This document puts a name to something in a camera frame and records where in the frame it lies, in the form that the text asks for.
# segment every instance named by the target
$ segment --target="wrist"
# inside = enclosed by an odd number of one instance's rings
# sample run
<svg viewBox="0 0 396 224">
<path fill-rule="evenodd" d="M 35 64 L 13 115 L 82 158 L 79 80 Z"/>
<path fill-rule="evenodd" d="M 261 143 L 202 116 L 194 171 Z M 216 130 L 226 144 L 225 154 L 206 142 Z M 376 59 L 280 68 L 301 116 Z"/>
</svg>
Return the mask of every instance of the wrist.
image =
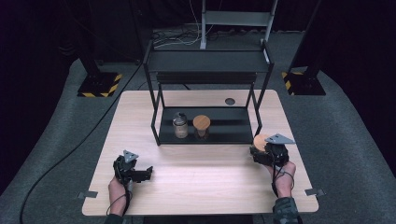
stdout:
<svg viewBox="0 0 396 224">
<path fill-rule="evenodd" d="M 110 207 L 110 214 L 114 214 L 122 217 L 124 209 L 126 206 L 126 197 L 125 195 L 116 200 Z"/>
</svg>

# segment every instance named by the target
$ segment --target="human hand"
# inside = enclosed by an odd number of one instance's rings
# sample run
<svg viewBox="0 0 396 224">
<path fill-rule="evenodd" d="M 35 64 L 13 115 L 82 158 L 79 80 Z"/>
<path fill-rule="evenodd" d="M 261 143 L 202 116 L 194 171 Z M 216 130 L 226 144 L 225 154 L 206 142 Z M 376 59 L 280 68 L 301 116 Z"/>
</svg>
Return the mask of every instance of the human hand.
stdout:
<svg viewBox="0 0 396 224">
<path fill-rule="evenodd" d="M 115 176 L 108 184 L 108 193 L 111 204 L 110 214 L 122 217 L 126 206 L 125 188 Z"/>
<path fill-rule="evenodd" d="M 274 173 L 274 168 L 272 166 L 265 166 L 271 175 Z M 277 196 L 279 198 L 291 197 L 291 189 L 293 186 L 293 178 L 296 172 L 296 165 L 288 161 L 283 167 L 281 172 L 275 171 L 276 176 L 275 185 Z"/>
</svg>

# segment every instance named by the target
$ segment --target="wooden lid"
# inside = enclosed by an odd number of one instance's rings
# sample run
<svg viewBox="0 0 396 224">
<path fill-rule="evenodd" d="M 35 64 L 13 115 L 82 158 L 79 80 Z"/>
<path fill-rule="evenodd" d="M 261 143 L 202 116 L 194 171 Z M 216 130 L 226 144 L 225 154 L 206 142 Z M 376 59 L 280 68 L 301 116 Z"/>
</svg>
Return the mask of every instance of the wooden lid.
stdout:
<svg viewBox="0 0 396 224">
<path fill-rule="evenodd" d="M 253 140 L 253 145 L 255 148 L 257 148 L 259 151 L 265 151 L 265 145 L 267 145 L 267 141 L 265 141 L 265 138 L 269 137 L 268 134 L 260 133 L 257 134 L 256 137 L 254 137 Z"/>
<path fill-rule="evenodd" d="M 210 118 L 205 115 L 198 115 L 194 118 L 192 124 L 197 130 L 206 130 L 210 125 Z"/>
</svg>

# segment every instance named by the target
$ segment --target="black cable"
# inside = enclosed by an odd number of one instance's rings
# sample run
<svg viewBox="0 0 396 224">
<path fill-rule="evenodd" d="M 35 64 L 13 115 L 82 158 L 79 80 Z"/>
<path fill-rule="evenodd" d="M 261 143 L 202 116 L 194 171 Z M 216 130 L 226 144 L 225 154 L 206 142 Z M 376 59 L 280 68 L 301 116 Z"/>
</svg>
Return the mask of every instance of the black cable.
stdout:
<svg viewBox="0 0 396 224">
<path fill-rule="evenodd" d="M 99 124 L 102 122 L 102 120 L 105 118 L 105 116 L 107 115 L 107 113 L 110 111 L 110 109 L 113 107 L 113 105 L 117 102 L 117 100 L 120 98 L 122 92 L 125 90 L 125 88 L 128 86 L 128 84 L 131 82 L 132 78 L 136 75 L 137 71 L 140 69 L 140 66 L 142 64 L 139 64 L 136 68 L 136 70 L 134 71 L 134 73 L 132 74 L 132 76 L 129 78 L 129 80 L 127 81 L 127 83 L 125 84 L 125 86 L 120 90 L 120 93 L 117 95 L 116 99 L 113 101 L 113 103 L 110 105 L 110 107 L 107 109 L 107 111 L 105 112 L 105 114 L 99 119 L 99 121 L 93 126 L 93 128 L 91 129 L 91 131 L 69 152 L 67 153 L 63 158 L 61 158 L 59 161 L 57 161 L 55 164 L 53 164 L 48 171 L 46 171 L 42 176 L 40 176 L 37 181 L 33 184 L 33 186 L 29 189 L 29 191 L 27 192 L 22 206 L 21 206 L 21 211 L 20 211 L 20 223 L 23 224 L 23 210 L 24 207 L 26 205 L 26 202 L 30 196 L 30 194 L 32 193 L 33 189 L 35 189 L 35 187 L 37 186 L 37 184 L 49 173 L 51 172 L 56 166 L 58 166 L 61 162 L 63 162 L 64 160 L 66 160 L 71 154 L 73 154 L 73 152 L 75 152 L 87 139 L 88 137 L 91 136 L 91 134 L 93 133 L 93 131 L 96 130 L 96 128 L 99 126 Z"/>
<path fill-rule="evenodd" d="M 262 214 L 260 214 L 260 216 L 262 217 L 262 224 L 265 224 L 264 217 L 262 216 Z"/>
<path fill-rule="evenodd" d="M 142 84 L 140 84 L 140 86 L 137 88 L 137 90 L 140 91 L 140 88 L 142 88 L 143 85 L 145 85 L 146 83 L 147 83 L 147 81 L 145 81 Z"/>
</svg>

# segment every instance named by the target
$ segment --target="black device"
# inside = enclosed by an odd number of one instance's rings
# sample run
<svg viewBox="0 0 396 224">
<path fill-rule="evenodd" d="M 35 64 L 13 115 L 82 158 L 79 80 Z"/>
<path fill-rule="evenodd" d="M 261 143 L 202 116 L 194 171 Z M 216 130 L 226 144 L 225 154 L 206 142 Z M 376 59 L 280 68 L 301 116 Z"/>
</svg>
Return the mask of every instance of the black device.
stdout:
<svg viewBox="0 0 396 224">
<path fill-rule="evenodd" d="M 140 183 L 151 179 L 152 166 L 146 171 L 136 171 L 134 169 L 138 157 L 138 155 L 124 150 L 123 156 L 119 156 L 113 162 L 115 176 L 125 188 L 126 206 L 122 215 L 125 215 L 126 210 L 128 210 L 129 201 L 132 198 L 132 182 Z"/>
<path fill-rule="evenodd" d="M 282 167 L 289 161 L 289 152 L 285 144 L 295 144 L 293 140 L 277 133 L 265 139 L 265 151 L 258 150 L 256 147 L 250 147 L 250 154 L 253 160 L 259 164 L 271 166 L 274 169 L 272 189 L 277 197 L 276 178 L 279 173 L 286 173 L 282 171 Z"/>
<path fill-rule="evenodd" d="M 267 166 L 282 167 L 289 161 L 289 153 L 285 145 L 267 143 L 264 148 L 265 151 L 260 151 L 255 147 L 250 147 L 250 154 L 255 162 Z"/>
</svg>

